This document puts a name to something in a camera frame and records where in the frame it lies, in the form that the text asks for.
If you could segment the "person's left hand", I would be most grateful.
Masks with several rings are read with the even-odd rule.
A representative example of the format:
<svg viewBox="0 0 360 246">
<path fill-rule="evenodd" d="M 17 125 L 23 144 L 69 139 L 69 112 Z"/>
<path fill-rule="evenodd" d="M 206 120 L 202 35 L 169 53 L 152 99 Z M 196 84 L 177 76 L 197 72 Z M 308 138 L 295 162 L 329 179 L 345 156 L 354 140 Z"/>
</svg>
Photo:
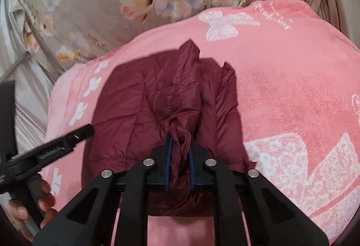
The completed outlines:
<svg viewBox="0 0 360 246">
<path fill-rule="evenodd" d="M 56 199 L 50 184 L 40 174 L 20 184 L 7 201 L 7 215 L 16 230 L 28 241 L 56 214 Z"/>
</svg>

